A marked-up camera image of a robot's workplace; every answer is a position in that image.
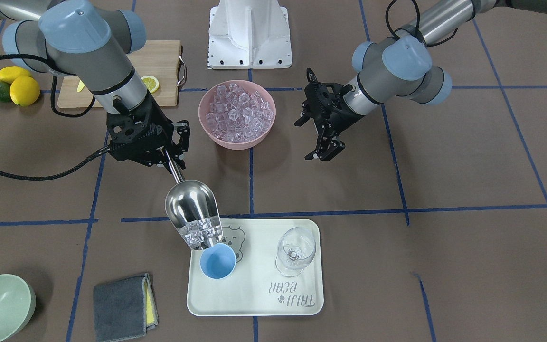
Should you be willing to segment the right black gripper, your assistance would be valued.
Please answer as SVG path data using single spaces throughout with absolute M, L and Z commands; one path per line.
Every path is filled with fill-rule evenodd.
M 113 98 L 116 113 L 108 113 L 109 153 L 118 162 L 133 161 L 148 167 L 169 169 L 169 160 L 161 152 L 165 148 L 174 162 L 185 169 L 184 154 L 189 150 L 190 126 L 187 120 L 173 123 L 168 119 L 151 93 L 130 110 L 121 97 Z M 179 136 L 173 142 L 173 134 Z

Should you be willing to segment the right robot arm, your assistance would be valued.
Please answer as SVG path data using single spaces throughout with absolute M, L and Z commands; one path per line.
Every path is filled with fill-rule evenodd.
M 20 67 L 76 75 L 106 111 L 109 153 L 171 171 L 185 168 L 187 121 L 166 117 L 128 55 L 146 43 L 145 24 L 132 11 L 106 10 L 88 0 L 0 0 L 6 55 Z

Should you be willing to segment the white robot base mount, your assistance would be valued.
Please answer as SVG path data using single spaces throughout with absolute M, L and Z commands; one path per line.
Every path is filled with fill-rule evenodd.
M 221 0 L 210 9 L 209 20 L 208 68 L 292 66 L 288 11 L 277 0 Z

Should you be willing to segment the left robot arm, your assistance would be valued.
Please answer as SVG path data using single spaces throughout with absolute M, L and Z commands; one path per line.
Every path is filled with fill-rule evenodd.
M 317 131 L 315 148 L 306 160 L 328 162 L 345 149 L 340 134 L 391 97 L 410 99 L 422 105 L 445 101 L 452 90 L 450 74 L 434 66 L 428 48 L 442 45 L 464 23 L 494 7 L 547 14 L 547 0 L 441 0 L 420 11 L 406 25 L 392 29 L 380 43 L 364 42 L 352 54 L 356 76 L 347 84 L 320 82 L 311 68 L 306 70 L 306 96 L 295 126 L 313 120 Z

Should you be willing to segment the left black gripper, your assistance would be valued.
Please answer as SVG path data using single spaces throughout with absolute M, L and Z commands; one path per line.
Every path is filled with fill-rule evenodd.
M 334 83 L 318 82 L 315 72 L 306 69 L 308 84 L 304 87 L 305 101 L 294 126 L 303 126 L 313 120 L 318 134 L 316 147 L 304 156 L 305 160 L 330 162 L 342 152 L 346 145 L 339 134 L 363 118 L 348 106 L 343 99 L 345 86 Z

